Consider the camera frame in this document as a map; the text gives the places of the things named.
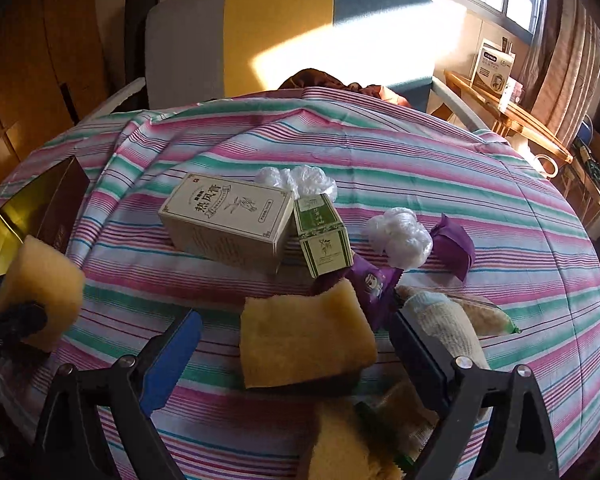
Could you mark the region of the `yellow sponge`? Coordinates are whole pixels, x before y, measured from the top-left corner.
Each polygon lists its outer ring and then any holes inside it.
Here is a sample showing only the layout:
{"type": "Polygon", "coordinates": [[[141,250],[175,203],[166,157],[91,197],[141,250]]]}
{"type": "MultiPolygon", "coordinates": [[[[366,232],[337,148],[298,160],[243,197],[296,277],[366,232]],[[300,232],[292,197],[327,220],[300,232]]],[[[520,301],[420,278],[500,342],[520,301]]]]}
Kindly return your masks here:
{"type": "Polygon", "coordinates": [[[345,278],[316,296],[248,298],[239,352],[249,389],[357,373],[377,361],[375,335],[345,278]]]}
{"type": "Polygon", "coordinates": [[[371,446],[349,401],[321,403],[297,479],[402,479],[403,472],[384,451],[371,446]]]}
{"type": "Polygon", "coordinates": [[[84,273],[69,258],[28,235],[2,281],[0,313],[27,301],[40,304],[47,322],[24,342],[38,350],[52,352],[79,317],[84,281],[84,273]]]}

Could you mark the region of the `white cloth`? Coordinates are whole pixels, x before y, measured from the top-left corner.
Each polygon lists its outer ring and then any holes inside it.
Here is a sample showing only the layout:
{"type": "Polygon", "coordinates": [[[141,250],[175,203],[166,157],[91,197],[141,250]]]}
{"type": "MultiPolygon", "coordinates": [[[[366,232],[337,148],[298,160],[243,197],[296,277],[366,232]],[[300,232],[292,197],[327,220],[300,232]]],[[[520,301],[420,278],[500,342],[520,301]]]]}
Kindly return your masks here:
{"type": "Polygon", "coordinates": [[[442,292],[413,287],[402,287],[400,294],[425,333],[439,339],[453,359],[464,356],[483,370],[490,368],[474,326],[457,302],[442,292]]]}

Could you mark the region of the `beige medicine box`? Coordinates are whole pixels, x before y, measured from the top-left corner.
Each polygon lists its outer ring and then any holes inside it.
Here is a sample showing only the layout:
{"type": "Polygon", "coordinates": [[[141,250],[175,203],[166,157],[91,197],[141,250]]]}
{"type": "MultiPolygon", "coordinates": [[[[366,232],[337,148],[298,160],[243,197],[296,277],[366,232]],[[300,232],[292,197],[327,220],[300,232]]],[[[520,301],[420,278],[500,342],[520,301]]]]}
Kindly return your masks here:
{"type": "Polygon", "coordinates": [[[275,274],[293,212],[294,196],[282,188],[188,174],[158,216],[181,252],[275,274]]]}

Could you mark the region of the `white plastic ball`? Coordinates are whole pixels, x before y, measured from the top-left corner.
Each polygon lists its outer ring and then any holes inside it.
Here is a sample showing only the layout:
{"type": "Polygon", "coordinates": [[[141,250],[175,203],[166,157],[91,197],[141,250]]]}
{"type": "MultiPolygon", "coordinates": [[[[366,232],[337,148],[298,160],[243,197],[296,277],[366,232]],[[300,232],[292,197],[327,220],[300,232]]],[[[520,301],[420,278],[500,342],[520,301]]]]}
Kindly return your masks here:
{"type": "Polygon", "coordinates": [[[422,266],[434,246],[429,231],[414,211],[404,207],[391,208],[368,219],[364,232],[373,250],[387,256],[389,266],[405,271],[422,266]]]}
{"type": "Polygon", "coordinates": [[[334,202],[338,197],[336,181],[325,174],[320,167],[300,165],[294,168],[278,169],[264,167],[254,180],[260,185],[282,188],[294,194],[294,198],[326,194],[334,202]]]}

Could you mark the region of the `brown pillow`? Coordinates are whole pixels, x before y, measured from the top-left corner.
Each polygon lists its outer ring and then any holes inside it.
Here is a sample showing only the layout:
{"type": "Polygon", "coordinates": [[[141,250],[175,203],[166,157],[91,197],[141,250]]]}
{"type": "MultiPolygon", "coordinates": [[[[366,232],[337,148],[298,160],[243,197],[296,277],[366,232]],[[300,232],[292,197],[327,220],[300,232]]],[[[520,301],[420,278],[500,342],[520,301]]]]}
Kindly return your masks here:
{"type": "Polygon", "coordinates": [[[374,98],[387,103],[411,108],[411,103],[408,102],[407,98],[400,96],[400,94],[393,92],[391,89],[382,86],[381,84],[370,84],[369,86],[361,86],[358,82],[344,84],[336,77],[329,75],[322,70],[316,70],[315,68],[299,70],[298,73],[287,78],[278,88],[279,90],[291,90],[312,87],[365,94],[366,96],[373,96],[374,98]]]}

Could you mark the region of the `striped pink green bedspread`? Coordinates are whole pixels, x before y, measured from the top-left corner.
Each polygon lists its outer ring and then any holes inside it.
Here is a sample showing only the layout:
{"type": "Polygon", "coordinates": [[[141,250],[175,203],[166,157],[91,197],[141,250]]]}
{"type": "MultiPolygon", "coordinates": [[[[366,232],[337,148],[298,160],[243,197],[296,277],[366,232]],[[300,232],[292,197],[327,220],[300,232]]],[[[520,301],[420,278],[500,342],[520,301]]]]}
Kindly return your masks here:
{"type": "Polygon", "coordinates": [[[247,390],[238,344],[247,298],[310,290],[299,246],[288,244],[274,275],[231,268],[178,252],[158,211],[188,174],[250,181],[264,167],[298,165],[336,181],[351,246],[376,266],[384,259],[368,244],[369,218],[405,207],[425,226],[460,222],[476,248],[466,280],[437,257],[402,280],[489,299],[514,320],[518,333],[484,338],[484,353],[496,370],[532,368],[561,470],[600,432],[600,262],[562,194],[500,136],[326,89],[116,113],[33,152],[0,185],[0,207],[71,156],[90,180],[68,247],[85,275],[80,316],[37,370],[0,363],[0,401],[26,436],[60,364],[107,366],[189,307],[204,332],[154,416],[181,471],[189,479],[294,478],[311,402],[247,390]]]}

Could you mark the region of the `striped curtain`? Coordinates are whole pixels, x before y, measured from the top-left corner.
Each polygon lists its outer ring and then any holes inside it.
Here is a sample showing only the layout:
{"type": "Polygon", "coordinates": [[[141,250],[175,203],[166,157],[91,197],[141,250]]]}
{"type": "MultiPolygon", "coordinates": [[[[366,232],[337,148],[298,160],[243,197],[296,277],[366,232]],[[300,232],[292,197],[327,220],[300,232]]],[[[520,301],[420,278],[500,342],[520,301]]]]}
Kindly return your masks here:
{"type": "Polygon", "coordinates": [[[520,70],[521,105],[570,145],[600,78],[600,28],[581,0],[540,0],[520,70]]]}

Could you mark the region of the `wooden wardrobe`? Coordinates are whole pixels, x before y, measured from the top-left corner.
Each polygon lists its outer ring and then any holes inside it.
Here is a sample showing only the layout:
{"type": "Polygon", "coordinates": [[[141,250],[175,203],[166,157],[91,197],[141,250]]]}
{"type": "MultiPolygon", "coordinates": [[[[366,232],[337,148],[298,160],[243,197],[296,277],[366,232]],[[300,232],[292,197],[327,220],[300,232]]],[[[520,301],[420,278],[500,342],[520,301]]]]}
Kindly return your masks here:
{"type": "Polygon", "coordinates": [[[0,183],[108,93],[95,0],[0,0],[0,183]]]}

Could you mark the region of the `black rolled mat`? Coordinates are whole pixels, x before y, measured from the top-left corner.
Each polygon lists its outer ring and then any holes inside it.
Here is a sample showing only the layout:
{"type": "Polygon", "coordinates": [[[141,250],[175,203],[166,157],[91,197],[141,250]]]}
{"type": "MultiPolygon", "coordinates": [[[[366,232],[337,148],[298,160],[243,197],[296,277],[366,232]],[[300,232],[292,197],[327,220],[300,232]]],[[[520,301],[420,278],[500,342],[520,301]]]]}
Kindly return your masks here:
{"type": "Polygon", "coordinates": [[[127,84],[145,75],[145,32],[149,11],[160,0],[125,0],[123,64],[127,84]]]}

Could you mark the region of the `purple snack packet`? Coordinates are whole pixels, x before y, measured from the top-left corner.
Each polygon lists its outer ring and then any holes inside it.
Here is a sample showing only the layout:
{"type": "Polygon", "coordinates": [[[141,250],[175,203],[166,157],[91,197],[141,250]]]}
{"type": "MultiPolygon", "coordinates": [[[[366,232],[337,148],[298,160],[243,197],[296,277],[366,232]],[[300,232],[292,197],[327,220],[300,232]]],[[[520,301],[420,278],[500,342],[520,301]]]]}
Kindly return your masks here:
{"type": "Polygon", "coordinates": [[[432,252],[440,259],[445,269],[461,282],[466,281],[475,262],[476,248],[460,222],[442,214],[430,235],[434,243],[432,252]]]}
{"type": "Polygon", "coordinates": [[[396,309],[396,285],[402,278],[403,270],[384,266],[378,268],[358,254],[353,255],[352,266],[319,276],[313,283],[311,292],[320,294],[330,289],[343,278],[353,286],[358,303],[374,333],[383,328],[396,309]]]}

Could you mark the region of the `green-edged cracker packet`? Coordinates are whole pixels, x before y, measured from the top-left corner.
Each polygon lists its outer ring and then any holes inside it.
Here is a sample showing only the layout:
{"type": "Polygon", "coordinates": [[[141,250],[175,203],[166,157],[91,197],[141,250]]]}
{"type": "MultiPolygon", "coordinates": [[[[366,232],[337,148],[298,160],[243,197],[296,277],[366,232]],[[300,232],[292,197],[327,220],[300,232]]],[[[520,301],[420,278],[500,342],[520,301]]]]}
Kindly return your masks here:
{"type": "Polygon", "coordinates": [[[459,307],[465,312],[479,337],[521,333],[521,329],[508,314],[483,297],[462,294],[445,295],[443,292],[406,285],[399,285],[396,288],[396,293],[413,309],[423,309],[438,304],[443,304],[445,307],[459,307]]]}

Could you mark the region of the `small green box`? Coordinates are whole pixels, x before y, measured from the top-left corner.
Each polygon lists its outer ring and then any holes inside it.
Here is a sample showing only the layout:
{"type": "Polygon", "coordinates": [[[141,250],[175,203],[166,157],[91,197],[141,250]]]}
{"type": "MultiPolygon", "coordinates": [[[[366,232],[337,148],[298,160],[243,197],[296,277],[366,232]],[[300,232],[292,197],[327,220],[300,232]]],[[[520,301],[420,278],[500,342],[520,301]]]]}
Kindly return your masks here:
{"type": "Polygon", "coordinates": [[[294,202],[294,223],[312,278],[352,266],[347,228],[328,195],[298,198],[294,202]]]}

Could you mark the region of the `wooden side table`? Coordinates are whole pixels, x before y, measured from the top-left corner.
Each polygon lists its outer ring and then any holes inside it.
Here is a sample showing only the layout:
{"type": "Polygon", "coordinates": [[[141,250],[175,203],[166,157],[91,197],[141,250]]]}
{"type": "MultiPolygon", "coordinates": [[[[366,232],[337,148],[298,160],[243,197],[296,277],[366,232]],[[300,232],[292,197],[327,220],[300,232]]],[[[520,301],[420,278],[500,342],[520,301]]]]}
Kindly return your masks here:
{"type": "Polygon", "coordinates": [[[518,133],[552,154],[554,159],[566,164],[572,163],[573,156],[568,148],[556,138],[546,125],[517,104],[509,102],[506,110],[501,112],[498,108],[500,100],[486,90],[474,88],[468,78],[452,72],[452,70],[445,70],[444,78],[445,84],[460,98],[467,96],[493,117],[495,133],[501,136],[518,133]]]}

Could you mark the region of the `gold storage box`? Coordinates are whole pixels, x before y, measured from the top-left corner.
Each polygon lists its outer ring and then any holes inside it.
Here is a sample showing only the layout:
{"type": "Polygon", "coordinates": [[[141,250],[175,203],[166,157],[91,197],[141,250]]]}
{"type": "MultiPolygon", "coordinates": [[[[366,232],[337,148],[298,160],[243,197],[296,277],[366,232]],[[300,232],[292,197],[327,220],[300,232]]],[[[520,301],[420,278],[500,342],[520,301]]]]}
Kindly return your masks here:
{"type": "Polygon", "coordinates": [[[0,207],[0,275],[27,236],[65,252],[90,180],[69,156],[25,185],[0,207]]]}

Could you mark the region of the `white plastic ball right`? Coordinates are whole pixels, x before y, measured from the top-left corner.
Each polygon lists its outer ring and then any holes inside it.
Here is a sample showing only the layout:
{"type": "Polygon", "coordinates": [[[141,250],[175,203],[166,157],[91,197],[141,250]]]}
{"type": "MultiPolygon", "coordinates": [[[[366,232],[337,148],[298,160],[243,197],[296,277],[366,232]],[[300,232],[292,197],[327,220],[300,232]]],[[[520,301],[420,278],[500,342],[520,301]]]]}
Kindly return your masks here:
{"type": "Polygon", "coordinates": [[[387,256],[389,266],[405,271],[422,266],[434,246],[429,231],[414,211],[404,207],[391,208],[368,219],[364,232],[373,250],[387,256]]]}

